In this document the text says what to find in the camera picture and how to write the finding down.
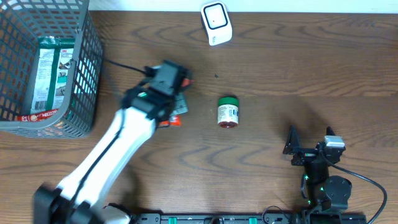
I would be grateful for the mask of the red snack bag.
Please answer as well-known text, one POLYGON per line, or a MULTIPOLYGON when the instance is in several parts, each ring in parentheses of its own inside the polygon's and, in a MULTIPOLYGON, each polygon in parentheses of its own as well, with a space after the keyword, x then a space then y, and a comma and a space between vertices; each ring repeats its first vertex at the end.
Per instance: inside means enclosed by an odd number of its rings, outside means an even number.
POLYGON ((175 127, 181 126, 180 115, 176 116, 171 115, 168 121, 160 122, 158 128, 167 128, 170 126, 175 126, 175 127))

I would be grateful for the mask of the green lid jar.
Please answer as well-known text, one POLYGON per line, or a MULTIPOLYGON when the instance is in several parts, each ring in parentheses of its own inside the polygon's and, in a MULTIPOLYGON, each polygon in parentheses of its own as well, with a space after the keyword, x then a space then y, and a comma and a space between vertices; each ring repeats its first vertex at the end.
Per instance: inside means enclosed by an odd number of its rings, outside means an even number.
POLYGON ((235 128, 239 124, 239 100, 236 97, 226 96, 218 100, 218 126, 235 128))

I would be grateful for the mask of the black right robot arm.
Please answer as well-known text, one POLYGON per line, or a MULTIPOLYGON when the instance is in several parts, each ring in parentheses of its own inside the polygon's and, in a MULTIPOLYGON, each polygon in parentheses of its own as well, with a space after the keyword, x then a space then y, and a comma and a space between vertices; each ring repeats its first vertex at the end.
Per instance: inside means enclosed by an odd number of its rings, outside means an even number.
POLYGON ((327 127, 323 140, 313 148, 302 147, 295 127, 291 125, 289 128, 283 153, 292 156, 293 166, 304 168, 301 194, 315 212, 340 212, 348 208, 352 183, 329 174, 329 167, 340 161, 345 150, 343 138, 330 127, 327 127))

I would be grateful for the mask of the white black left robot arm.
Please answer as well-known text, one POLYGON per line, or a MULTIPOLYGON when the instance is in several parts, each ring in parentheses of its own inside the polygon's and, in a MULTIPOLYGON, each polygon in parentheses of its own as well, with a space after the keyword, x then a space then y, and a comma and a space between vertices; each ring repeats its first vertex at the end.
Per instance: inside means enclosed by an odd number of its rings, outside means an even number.
POLYGON ((33 196, 34 223, 132 223, 134 215, 104 201, 136 151, 169 120, 176 98, 192 84, 192 72, 170 60, 147 67, 145 79, 128 89, 121 107, 86 159, 57 187, 33 196))

